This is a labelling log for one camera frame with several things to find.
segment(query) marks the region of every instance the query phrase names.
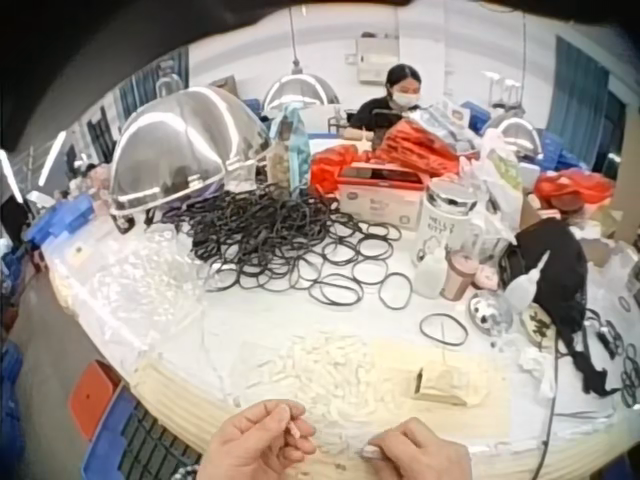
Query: red plastic bag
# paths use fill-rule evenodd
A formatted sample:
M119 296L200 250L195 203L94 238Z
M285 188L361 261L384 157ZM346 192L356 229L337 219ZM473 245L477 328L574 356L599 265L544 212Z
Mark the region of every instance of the red plastic bag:
M579 193L585 203L601 203L613 196L614 183L599 173L579 168L563 170L556 175L538 177L534 192L540 200Z
M360 157L355 145L338 145L318 152L311 159L309 185L323 195L334 193L338 190L336 179L342 167L363 161L367 160Z
M459 169L458 156L449 145L409 119L389 130L375 156L431 177L457 174Z

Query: finger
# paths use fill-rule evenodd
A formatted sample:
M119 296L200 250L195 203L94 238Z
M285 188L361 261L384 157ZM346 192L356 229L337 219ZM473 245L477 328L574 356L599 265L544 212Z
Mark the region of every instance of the finger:
M304 461L304 453L295 447L284 447L280 451L280 456L286 461L291 463L300 463Z
M369 460L379 480L400 480L400 474L388 460Z
M246 433L251 430L255 425L267 418L273 411L278 408L279 405L287 405L291 410L291 417L298 418L304 415L304 405L293 400L265 400L258 402L240 413L234 415L228 419L225 423L228 423L235 427L240 433Z
M418 448L424 448L433 444L433 442L440 440L440 438L433 433L433 430L427 427L422 420L416 417L405 420L392 430L404 434Z
M386 432L372 438L370 445L381 448L387 457L403 470L403 467L417 465L420 452L411 440L395 430Z
M262 451L269 447L277 438L284 438L283 434L289 421L291 410L286 404L277 407L269 416L251 428L238 440L238 451L248 458L258 458Z
M313 455L316 453L317 448L315 444L308 438L295 438L293 435L287 434L285 435L285 440L287 445L297 448L305 455Z
M316 434L316 428L307 422L304 418L298 418L293 421L302 437L313 437Z

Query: black shirt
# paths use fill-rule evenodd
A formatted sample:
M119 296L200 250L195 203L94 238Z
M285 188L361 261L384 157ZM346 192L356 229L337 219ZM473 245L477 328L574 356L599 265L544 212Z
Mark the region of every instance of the black shirt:
M415 110L417 108L420 107L415 105L409 110ZM400 120L402 120L402 113L393 110L389 103L389 97L385 96L372 98L363 103L349 122L349 126L358 130L364 128L368 132L375 132L381 129L388 130Z

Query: white plastic bottle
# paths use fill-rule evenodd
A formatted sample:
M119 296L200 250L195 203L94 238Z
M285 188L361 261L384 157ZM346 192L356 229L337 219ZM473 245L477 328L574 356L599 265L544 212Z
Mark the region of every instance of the white plastic bottle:
M509 302L509 305L511 305L513 313L516 315L520 315L524 312L527 307L531 305L531 302L533 302L533 297L536 296L536 291L538 290L540 271L544 267L544 264L547 263L548 258L549 252L547 251L542 256L540 262L538 262L538 266L536 268L525 275L520 275L511 282L504 291L504 296Z
M438 298L447 278L447 254L444 247L438 247L432 255L427 255L418 264L413 279L413 291L425 298Z

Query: factory floor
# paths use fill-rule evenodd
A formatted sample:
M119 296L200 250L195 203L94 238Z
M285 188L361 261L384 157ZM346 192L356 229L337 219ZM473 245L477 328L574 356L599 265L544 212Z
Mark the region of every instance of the factory floor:
M16 395L27 448L18 479L81 479L88 442L73 423L67 399L85 367L102 357L60 307L45 273L26 286L9 338L24 355Z

